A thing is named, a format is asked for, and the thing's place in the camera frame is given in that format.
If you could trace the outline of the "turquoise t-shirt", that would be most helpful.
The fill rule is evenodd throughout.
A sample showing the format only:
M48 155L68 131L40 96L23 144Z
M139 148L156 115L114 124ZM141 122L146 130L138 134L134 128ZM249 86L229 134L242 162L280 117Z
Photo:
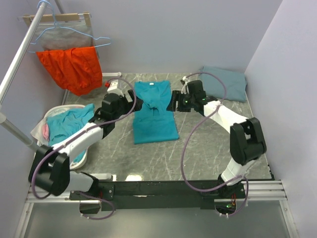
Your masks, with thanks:
M179 138L174 114L167 110L172 93L169 81L136 82L136 95L143 101L134 113L135 144L172 141Z

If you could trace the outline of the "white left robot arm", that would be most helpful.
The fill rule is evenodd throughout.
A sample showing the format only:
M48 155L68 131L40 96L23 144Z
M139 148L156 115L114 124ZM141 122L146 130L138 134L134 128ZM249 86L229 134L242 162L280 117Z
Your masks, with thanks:
M91 174L72 172L70 161L108 136L116 122L141 109L143 101L138 98L135 89L128 90L128 94L131 102L124 94L107 93L102 106L82 129L54 146L41 146L36 151L29 182L37 199L41 198L36 193L37 187L54 196L78 191L87 199L94 199L100 194L99 179Z

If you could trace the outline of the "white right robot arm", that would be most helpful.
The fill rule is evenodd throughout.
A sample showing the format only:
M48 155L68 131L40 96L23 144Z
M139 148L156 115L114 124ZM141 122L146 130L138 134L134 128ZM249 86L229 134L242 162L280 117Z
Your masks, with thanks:
M195 191L209 192L217 190L221 197L228 198L234 193L234 185L244 178L248 168L267 151L260 121L255 117L249 119L233 112L223 105L223 100L206 96L203 92L183 94L179 90L172 91L171 101L167 107L168 111L190 112L192 109L200 113L203 119L193 127L185 140L181 153L183 180ZM183 162L191 136L208 119L213 120L229 133L231 159L226 169L219 176L220 183L218 186L209 189L198 189L193 187L186 179Z

